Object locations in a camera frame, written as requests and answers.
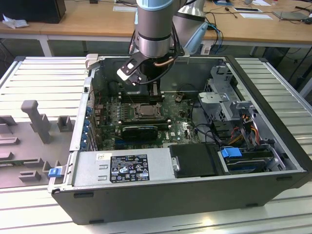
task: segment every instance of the blue connector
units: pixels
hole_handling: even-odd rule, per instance
[[[221,153],[223,157],[242,157],[239,148],[224,148]]]
[[[89,131],[89,128],[87,126],[83,126],[82,131],[87,133]]]
[[[86,115],[89,116],[91,113],[92,113],[92,108],[90,106],[87,106]]]
[[[88,138],[88,136],[85,134],[85,133],[83,133],[82,135],[81,135],[81,139],[82,140],[86,140]]]
[[[84,120],[84,122],[83,122],[83,125],[85,125],[85,126],[89,126],[89,125],[90,125],[90,121],[89,121],[89,120],[87,120],[87,119],[85,119],[85,120]]]
[[[61,172],[62,172],[62,168],[51,168],[49,170],[48,176],[50,178],[53,178],[53,177],[59,178],[59,177],[62,177]]]

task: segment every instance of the blue latch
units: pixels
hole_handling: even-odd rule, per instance
[[[53,177],[62,177],[61,172],[62,172],[62,168],[51,168],[51,169],[49,170],[48,176],[49,176],[50,178],[53,178]]]
[[[242,157],[239,148],[224,148],[221,153],[223,157]]]

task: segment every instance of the black plastic cover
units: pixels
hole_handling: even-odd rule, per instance
[[[180,166],[177,178],[224,175],[215,144],[179,144],[169,148]]]

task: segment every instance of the desk leg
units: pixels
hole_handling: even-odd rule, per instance
[[[88,46],[87,46],[87,42],[85,40],[82,41],[82,48],[83,48],[83,52],[85,54],[88,53]]]
[[[51,49],[49,45],[49,39],[46,35],[41,35],[41,37],[38,39],[41,45],[41,48],[43,50],[44,56],[46,57],[53,57],[53,50]]]
[[[312,90],[312,77],[310,78],[310,80],[308,81],[308,83],[302,88],[302,90],[300,91],[300,95],[305,98],[310,91]]]
[[[252,50],[251,50],[250,53],[249,53],[249,55],[253,57],[254,54],[257,52],[257,49],[258,49],[258,46],[253,46],[253,47],[252,47]]]

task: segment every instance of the electronic component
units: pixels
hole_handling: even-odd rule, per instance
[[[265,170],[266,165],[273,159],[273,153],[263,147],[252,150],[239,149],[241,155],[237,153],[237,148],[235,148],[235,151],[232,150],[230,152],[227,149],[224,150],[221,152],[227,168],[234,174],[261,172]]]
[[[179,171],[175,172],[177,178],[224,174],[215,144],[178,144],[169,148],[171,157],[176,158],[179,165]]]
[[[138,119],[160,119],[160,105],[136,104],[134,105],[135,115]]]
[[[156,140],[158,128],[155,126],[131,126],[122,128],[121,138],[125,141]]]

